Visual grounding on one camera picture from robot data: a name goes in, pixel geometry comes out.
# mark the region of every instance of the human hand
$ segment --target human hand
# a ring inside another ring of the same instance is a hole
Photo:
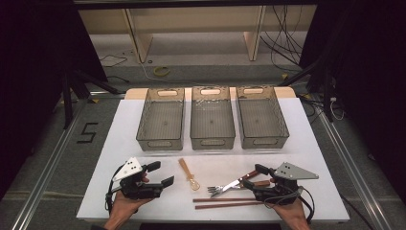
[[[149,182],[146,178],[147,174],[143,175],[143,182]],[[110,218],[104,225],[107,230],[120,229],[123,224],[131,218],[131,216],[144,204],[150,202],[153,198],[149,199],[130,199],[126,198],[122,191],[116,193],[116,198],[113,202],[113,209],[110,213]]]
[[[302,201],[298,198],[291,204],[278,205],[269,204],[269,207],[273,208],[275,212],[281,217],[281,219],[293,230],[307,230],[310,227],[307,224],[305,218],[305,210]]]

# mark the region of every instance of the plastic bin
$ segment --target plastic bin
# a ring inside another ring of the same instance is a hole
[[[289,137],[281,107],[270,85],[237,87],[243,149],[281,149]]]
[[[137,132],[143,151],[183,148],[184,88],[149,88]]]
[[[231,150],[236,139],[230,89],[192,89],[191,140],[194,150]]]

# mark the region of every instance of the white table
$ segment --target white table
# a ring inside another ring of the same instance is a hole
[[[314,197],[316,212],[313,221],[341,222],[349,220],[350,217],[337,192],[299,99],[279,98],[279,102],[290,132],[290,137],[283,149],[242,149],[236,116],[236,102],[233,100],[232,106],[236,127],[234,148],[232,150],[192,150],[189,135],[191,98],[187,94],[183,150],[150,152],[142,151],[136,141],[144,100],[122,100],[77,217],[88,221],[108,219],[108,213],[104,209],[104,196],[110,179],[114,171],[125,160],[136,156],[142,165],[161,161],[161,169],[148,174],[150,183],[159,183],[172,175],[175,177],[173,185],[167,187],[160,198],[156,198],[149,204],[144,205],[132,217],[138,221],[281,221],[273,210],[268,210],[263,205],[195,210],[194,205],[196,203],[192,203],[192,199],[209,197],[206,187],[227,184],[252,171],[255,164],[262,164],[276,169],[284,161],[317,173],[320,176],[316,180],[298,181],[298,184],[308,189]],[[195,175],[195,179],[200,183],[200,190],[194,192],[190,188],[186,175],[178,163],[180,157],[186,160],[190,170]],[[268,178],[269,176],[261,174],[253,180]],[[221,197],[254,196],[251,191],[247,190],[230,191]],[[310,197],[305,192],[303,197],[311,204]]]

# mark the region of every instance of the black backdrop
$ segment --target black backdrop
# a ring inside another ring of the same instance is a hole
[[[320,55],[343,8],[320,5],[301,66]],[[335,94],[370,153],[406,204],[406,2],[368,1],[352,23],[350,42],[333,61]]]
[[[107,79],[74,9],[39,8],[34,0],[0,1],[0,47],[2,198],[60,99],[61,77],[81,70]]]

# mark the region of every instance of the chopsticks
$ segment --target chopsticks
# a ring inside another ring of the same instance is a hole
[[[263,204],[263,202],[255,201],[254,198],[196,198],[193,200],[193,203],[196,203],[196,202],[228,202],[228,201],[250,201],[250,202],[196,205],[196,206],[194,206],[194,209],[211,209],[211,208],[224,208],[224,207],[236,207],[236,206]]]

